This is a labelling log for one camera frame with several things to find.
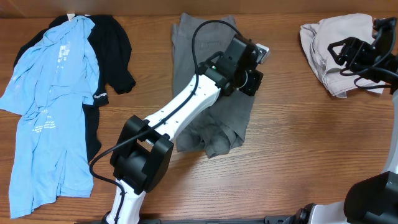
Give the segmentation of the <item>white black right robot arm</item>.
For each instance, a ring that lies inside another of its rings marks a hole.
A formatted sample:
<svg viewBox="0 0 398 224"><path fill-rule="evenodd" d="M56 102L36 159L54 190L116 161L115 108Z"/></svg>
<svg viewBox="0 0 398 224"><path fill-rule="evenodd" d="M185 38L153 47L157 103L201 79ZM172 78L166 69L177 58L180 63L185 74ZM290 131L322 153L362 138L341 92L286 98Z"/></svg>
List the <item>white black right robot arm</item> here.
<svg viewBox="0 0 398 224"><path fill-rule="evenodd" d="M371 80L374 88L389 88L397 104L397 18L376 19L374 41L369 44L348 37L328 46L333 60L344 68L341 75ZM396 224L397 223L397 127L393 127L387 162L379 175L354 184L344 201L329 205L308 204L287 217L285 224Z"/></svg>

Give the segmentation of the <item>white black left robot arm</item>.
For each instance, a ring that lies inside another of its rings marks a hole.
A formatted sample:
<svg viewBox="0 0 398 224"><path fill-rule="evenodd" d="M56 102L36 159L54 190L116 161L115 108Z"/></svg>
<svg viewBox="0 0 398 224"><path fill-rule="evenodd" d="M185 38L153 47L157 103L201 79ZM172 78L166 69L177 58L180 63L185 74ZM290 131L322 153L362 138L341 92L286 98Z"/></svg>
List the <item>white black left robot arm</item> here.
<svg viewBox="0 0 398 224"><path fill-rule="evenodd" d="M256 67L270 50L235 35L225 51L196 64L188 85L156 113L124 124L110 158L117 190L113 207L102 223L138 223L144 197L165 175L173 141L219 97L240 90L254 96L263 74Z"/></svg>

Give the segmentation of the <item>black t-shirt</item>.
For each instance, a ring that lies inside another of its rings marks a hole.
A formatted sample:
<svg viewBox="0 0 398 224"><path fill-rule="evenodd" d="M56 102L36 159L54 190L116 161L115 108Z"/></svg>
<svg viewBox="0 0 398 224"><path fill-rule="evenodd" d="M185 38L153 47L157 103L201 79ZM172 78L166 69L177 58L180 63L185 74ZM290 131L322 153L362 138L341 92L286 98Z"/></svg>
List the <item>black t-shirt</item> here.
<svg viewBox="0 0 398 224"><path fill-rule="evenodd" d="M117 94L129 93L136 85L128 70L131 44L123 27L110 15L88 16L95 24L88 41L95 51L99 66L98 88L93 94L94 105L83 105L86 129L87 160L91 161L101 149L97 136L100 107L109 103L106 85Z"/></svg>

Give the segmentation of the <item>light blue t-shirt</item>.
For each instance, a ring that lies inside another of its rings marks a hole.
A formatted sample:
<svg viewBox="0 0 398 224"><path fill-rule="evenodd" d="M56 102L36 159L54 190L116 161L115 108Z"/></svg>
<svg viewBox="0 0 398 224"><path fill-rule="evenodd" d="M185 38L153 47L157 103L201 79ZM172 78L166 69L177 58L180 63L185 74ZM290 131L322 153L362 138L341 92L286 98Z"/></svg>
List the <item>light blue t-shirt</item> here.
<svg viewBox="0 0 398 224"><path fill-rule="evenodd" d="M14 67L1 109L18 114L9 185L11 218L57 197L89 197L84 105L92 105L99 67L88 42L94 23L77 16L45 32Z"/></svg>

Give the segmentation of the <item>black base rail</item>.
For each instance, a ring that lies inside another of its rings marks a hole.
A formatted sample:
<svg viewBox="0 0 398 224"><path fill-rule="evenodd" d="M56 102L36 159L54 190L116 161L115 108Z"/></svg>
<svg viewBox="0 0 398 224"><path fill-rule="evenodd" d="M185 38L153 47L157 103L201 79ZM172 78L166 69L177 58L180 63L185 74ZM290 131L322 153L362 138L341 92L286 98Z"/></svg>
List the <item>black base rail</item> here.
<svg viewBox="0 0 398 224"><path fill-rule="evenodd" d="M296 216L266 216L264 218L210 219L210 220L139 220L138 224L296 224Z"/></svg>

